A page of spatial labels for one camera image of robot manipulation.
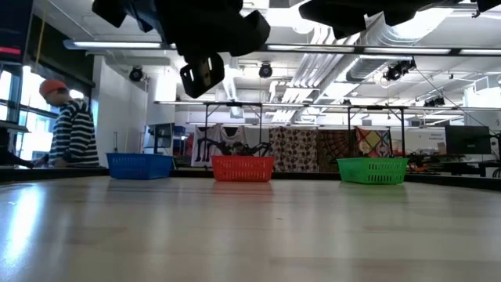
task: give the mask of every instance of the white wall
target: white wall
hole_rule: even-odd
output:
[[[155,104],[157,99],[157,79],[151,78],[148,84],[147,125],[158,125],[175,122],[175,106]]]
[[[148,94],[108,66],[102,56],[94,59],[93,80],[92,112],[99,163],[107,167],[106,153],[114,151],[114,132],[119,153],[141,151]]]

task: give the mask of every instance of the orange cap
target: orange cap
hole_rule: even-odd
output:
[[[40,84],[40,94],[46,97],[52,91],[57,89],[67,89],[66,85],[62,81],[47,79]]]

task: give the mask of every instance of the security camera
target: security camera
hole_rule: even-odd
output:
[[[144,73],[142,72],[141,66],[135,66],[132,68],[131,73],[128,75],[128,78],[133,82],[140,82]]]
[[[260,78],[270,78],[273,74],[272,66],[269,63],[263,63],[259,69]]]

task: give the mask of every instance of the plastic basket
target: plastic basket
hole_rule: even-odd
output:
[[[115,179],[159,179],[171,174],[172,157],[155,154],[107,154]]]
[[[212,156],[214,178],[218,181],[268,182],[274,157]]]
[[[356,157],[339,159],[343,181],[363,184],[400,184],[404,182],[405,158]]]

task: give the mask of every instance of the camera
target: camera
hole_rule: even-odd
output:
[[[260,78],[270,78],[273,74],[272,66],[269,63],[263,63],[259,69]]]

